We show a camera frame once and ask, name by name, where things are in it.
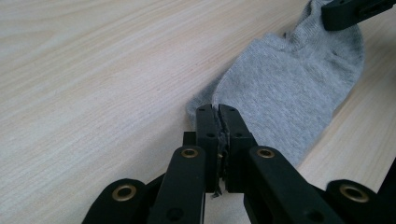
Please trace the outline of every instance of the wooden table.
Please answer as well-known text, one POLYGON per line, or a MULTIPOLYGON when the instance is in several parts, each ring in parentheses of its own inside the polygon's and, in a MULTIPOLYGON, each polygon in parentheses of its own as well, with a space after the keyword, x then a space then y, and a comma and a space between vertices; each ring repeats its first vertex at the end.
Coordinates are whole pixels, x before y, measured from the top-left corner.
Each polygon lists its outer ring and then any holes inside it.
MULTIPOLYGON (((185 104, 306 1, 0 2, 0 223, 80 223, 102 189, 166 170, 185 104)), ((378 190, 396 155, 395 9, 361 24, 366 65, 299 171, 378 190)), ((246 223, 241 195, 206 223, 246 223)))

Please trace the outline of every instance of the brass rivet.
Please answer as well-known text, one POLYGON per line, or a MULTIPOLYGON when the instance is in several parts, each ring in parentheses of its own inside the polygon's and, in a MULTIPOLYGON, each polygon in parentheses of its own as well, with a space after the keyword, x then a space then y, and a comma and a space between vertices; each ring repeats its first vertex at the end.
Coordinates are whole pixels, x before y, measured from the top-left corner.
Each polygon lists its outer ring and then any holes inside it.
POLYGON ((198 156, 198 151, 193 148, 186 148, 181 151, 181 155, 184 158, 194 158, 194 157, 198 156))
POLYGON ((265 159, 269 159, 269 158, 273 158, 275 156, 275 153, 270 149, 260 148, 259 150, 257 150, 257 155, 265 159))
POLYGON ((120 185, 113 191, 113 199, 117 202, 125 202, 132 199, 136 195, 136 187, 130 184, 120 185))
POLYGON ((349 200, 357 203, 367 203, 369 196, 361 189, 356 188, 353 185, 343 184, 340 187, 341 193, 346 196, 349 200))

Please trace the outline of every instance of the light wood surface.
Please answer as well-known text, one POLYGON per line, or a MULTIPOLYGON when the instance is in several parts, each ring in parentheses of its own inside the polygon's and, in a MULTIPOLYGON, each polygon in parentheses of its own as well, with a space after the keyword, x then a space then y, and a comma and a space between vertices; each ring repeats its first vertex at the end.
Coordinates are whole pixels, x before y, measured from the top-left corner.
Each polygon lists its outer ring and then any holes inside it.
MULTIPOLYGON (((111 182, 162 174, 185 104, 306 1, 1 1, 0 223, 80 223, 111 182)), ((366 65, 299 171, 378 190, 396 155, 395 9, 361 24, 366 65)), ((241 195, 206 223, 246 223, 241 195)))

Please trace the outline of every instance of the gray sock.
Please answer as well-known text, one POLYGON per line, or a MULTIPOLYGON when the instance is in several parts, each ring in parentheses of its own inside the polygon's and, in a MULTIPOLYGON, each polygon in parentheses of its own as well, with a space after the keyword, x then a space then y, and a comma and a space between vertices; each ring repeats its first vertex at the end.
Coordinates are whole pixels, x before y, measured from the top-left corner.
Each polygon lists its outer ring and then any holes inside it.
POLYGON ((259 145, 300 163, 363 68, 358 26, 324 30, 320 8, 328 2, 310 1, 286 37, 269 34, 250 43, 224 76, 189 102, 191 121, 200 105, 233 106, 259 145))

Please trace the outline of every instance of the wood grain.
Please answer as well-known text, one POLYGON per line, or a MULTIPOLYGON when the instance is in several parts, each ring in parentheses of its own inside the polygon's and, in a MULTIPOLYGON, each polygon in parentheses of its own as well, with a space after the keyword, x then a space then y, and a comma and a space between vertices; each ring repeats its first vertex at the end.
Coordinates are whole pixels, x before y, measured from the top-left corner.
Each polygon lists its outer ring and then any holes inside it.
MULTIPOLYGON (((306 1, 1 1, 0 222, 80 223, 109 183, 163 173, 185 104, 306 1)), ((366 68, 299 167, 378 189, 396 155, 396 15, 361 26, 366 68)), ((206 223, 246 223, 241 195, 206 223)))

